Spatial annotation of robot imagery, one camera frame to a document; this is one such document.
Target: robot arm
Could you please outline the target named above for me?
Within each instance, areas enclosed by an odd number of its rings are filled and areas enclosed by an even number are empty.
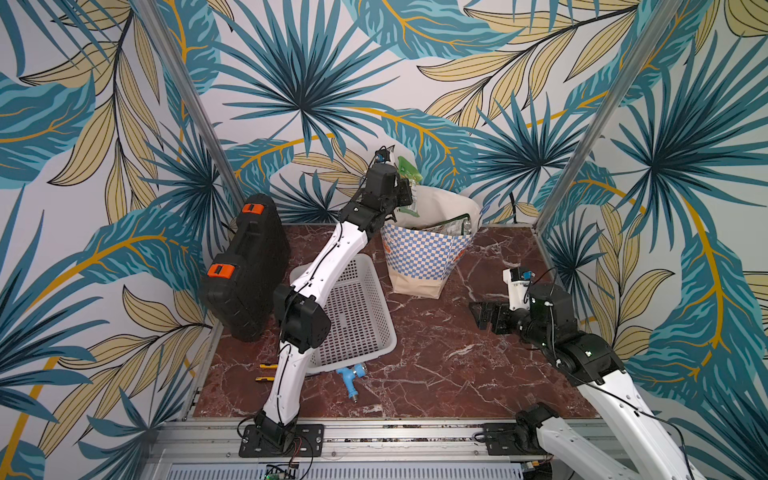
[[[355,193],[339,214],[339,223],[328,243],[304,274],[290,286],[274,292],[275,318],[280,325],[280,355],[272,392],[257,413],[262,439],[284,452],[294,438],[299,399],[312,354],[331,328],[323,307],[346,265],[394,218],[397,207],[410,205],[412,194],[389,163],[389,149],[376,152],[375,163],[366,173],[366,185]]]
[[[601,337],[579,331],[571,296],[559,285],[531,284],[505,271],[511,310],[508,315],[525,343],[541,349],[550,364],[595,407],[624,447],[638,472],[629,471],[588,440],[570,430],[547,406],[518,415],[520,445],[544,449],[582,478],[704,480],[653,416],[614,350]]]

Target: white plastic basket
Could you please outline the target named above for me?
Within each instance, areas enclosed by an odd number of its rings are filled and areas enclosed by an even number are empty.
[[[291,270],[291,283],[308,266]],[[323,309],[331,320],[331,331],[312,354],[307,374],[332,372],[395,349],[395,327],[371,257],[359,253],[349,261]]]

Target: blue plastic pipe fitting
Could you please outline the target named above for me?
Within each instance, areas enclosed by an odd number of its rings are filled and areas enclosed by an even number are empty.
[[[337,369],[336,373],[339,373],[341,378],[344,380],[346,389],[349,391],[349,397],[354,403],[357,403],[358,392],[355,390],[355,384],[353,383],[353,380],[356,376],[366,376],[366,367],[362,363],[358,363],[352,368],[344,367],[342,369]]]

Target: black mounting plate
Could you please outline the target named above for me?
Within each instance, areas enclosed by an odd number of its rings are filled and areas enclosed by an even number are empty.
[[[326,427],[322,423],[296,425],[295,441],[287,452],[281,452],[275,445],[259,435],[255,425],[248,425],[243,432],[239,455],[242,458],[290,457],[293,455],[297,442],[301,442],[301,448],[296,453],[296,457],[319,457],[323,453],[325,431]],[[312,448],[306,444],[307,442],[312,442]]]
[[[485,423],[482,426],[485,448],[491,456],[496,455],[537,455],[539,452],[523,452],[515,441],[515,433],[511,430],[514,423]]]

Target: red marble floor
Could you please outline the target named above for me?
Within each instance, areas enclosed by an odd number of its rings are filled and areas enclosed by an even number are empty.
[[[312,261],[331,231],[325,226],[286,227],[292,249],[288,271]],[[339,374],[308,377],[301,416],[503,418],[535,402],[554,406],[565,418],[596,416],[540,352],[527,350],[516,336],[479,330],[467,308],[471,300],[506,298],[502,270],[513,263],[537,274],[546,270],[528,228],[481,229],[438,300],[392,293],[381,237],[362,252],[376,265],[397,347],[366,362],[368,375],[355,380],[357,403],[347,398]],[[276,362],[278,334],[274,319],[255,343],[235,340],[225,330],[194,415],[245,416],[257,411],[272,384],[254,379],[273,375],[259,364]]]

